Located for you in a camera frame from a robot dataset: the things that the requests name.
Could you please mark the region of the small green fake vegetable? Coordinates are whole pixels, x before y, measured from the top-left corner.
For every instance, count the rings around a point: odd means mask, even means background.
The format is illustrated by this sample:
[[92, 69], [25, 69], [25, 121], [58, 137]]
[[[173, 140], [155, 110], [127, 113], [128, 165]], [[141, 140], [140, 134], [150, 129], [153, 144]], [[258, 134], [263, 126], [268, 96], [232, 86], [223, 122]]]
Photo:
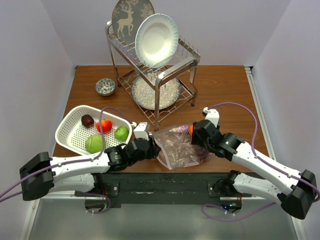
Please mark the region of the small green fake vegetable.
[[117, 127], [115, 132], [114, 132], [114, 137], [118, 141], [125, 142], [127, 140], [128, 136], [129, 136], [129, 129], [127, 127], [125, 127], [125, 126]]

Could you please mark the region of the clear zip top bag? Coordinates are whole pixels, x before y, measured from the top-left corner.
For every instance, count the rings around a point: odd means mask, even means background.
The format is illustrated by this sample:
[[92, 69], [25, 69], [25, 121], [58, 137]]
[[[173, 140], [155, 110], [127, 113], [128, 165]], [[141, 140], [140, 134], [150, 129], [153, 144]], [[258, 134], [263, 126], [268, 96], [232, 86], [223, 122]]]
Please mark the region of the clear zip top bag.
[[200, 165], [210, 158], [210, 153], [205, 147], [192, 145], [189, 131], [178, 133], [175, 125], [153, 133], [156, 144], [161, 148], [157, 160], [169, 170]]

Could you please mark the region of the orange fake tomato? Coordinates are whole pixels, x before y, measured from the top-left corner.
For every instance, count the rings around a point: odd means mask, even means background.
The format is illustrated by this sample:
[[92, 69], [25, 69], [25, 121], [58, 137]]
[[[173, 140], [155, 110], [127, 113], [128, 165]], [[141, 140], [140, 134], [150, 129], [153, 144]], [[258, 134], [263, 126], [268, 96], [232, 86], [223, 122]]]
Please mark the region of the orange fake tomato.
[[105, 134], [112, 130], [113, 124], [110, 120], [103, 119], [101, 120], [101, 124], [99, 121], [96, 123], [96, 129], [99, 133], [101, 132], [101, 128], [102, 128], [102, 132]]

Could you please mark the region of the green fake cabbage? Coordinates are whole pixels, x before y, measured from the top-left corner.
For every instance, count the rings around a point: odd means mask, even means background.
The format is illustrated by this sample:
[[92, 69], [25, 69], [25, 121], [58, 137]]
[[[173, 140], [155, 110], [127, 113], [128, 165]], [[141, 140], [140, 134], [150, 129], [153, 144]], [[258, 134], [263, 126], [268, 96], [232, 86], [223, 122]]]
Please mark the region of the green fake cabbage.
[[90, 154], [100, 152], [104, 146], [105, 145], [100, 134], [90, 135], [85, 142], [85, 148]]

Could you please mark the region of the dark red fake fruit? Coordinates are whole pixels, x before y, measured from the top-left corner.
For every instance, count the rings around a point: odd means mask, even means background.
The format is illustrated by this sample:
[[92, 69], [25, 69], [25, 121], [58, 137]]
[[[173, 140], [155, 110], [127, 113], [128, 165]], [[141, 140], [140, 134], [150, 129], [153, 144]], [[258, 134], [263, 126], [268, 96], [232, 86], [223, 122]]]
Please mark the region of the dark red fake fruit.
[[81, 123], [85, 128], [91, 128], [95, 121], [89, 114], [85, 114], [81, 117]]

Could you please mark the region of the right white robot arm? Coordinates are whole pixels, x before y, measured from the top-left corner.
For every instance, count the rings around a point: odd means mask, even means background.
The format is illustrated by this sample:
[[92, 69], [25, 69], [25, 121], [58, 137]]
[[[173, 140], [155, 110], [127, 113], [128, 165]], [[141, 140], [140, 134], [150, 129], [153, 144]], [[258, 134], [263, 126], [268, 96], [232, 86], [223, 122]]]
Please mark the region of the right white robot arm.
[[219, 158], [245, 166], [259, 177], [236, 170], [211, 187], [218, 193], [233, 197], [250, 194], [279, 204], [294, 218], [306, 218], [317, 196], [316, 176], [309, 170], [298, 171], [282, 165], [256, 151], [233, 133], [222, 134], [218, 126], [203, 119], [192, 124], [191, 144], [205, 147]]

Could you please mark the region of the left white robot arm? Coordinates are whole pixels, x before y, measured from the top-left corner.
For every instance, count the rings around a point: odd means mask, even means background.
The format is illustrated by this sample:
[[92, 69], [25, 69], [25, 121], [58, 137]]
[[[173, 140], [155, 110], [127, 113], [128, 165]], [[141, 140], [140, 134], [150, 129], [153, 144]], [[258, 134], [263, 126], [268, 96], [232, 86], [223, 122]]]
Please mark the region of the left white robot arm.
[[100, 156], [94, 153], [63, 158], [40, 152], [19, 170], [22, 199], [40, 199], [51, 189], [58, 191], [58, 183], [67, 178], [122, 171], [138, 161], [155, 159], [160, 152], [161, 148], [153, 136], [149, 136], [148, 140], [138, 138], [128, 144], [109, 147]]

